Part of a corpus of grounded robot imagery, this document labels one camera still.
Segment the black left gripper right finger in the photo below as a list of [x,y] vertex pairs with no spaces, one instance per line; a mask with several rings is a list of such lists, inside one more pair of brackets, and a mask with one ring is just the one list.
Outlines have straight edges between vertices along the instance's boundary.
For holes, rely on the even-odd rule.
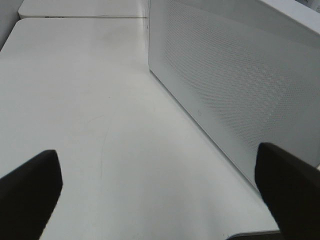
[[268,142],[258,146],[254,180],[286,240],[320,238],[320,171]]

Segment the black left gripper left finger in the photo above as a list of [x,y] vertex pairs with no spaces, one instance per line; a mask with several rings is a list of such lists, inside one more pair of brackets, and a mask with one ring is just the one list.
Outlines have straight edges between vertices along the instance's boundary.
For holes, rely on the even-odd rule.
[[0,238],[40,239],[63,188],[58,154],[44,150],[0,179]]

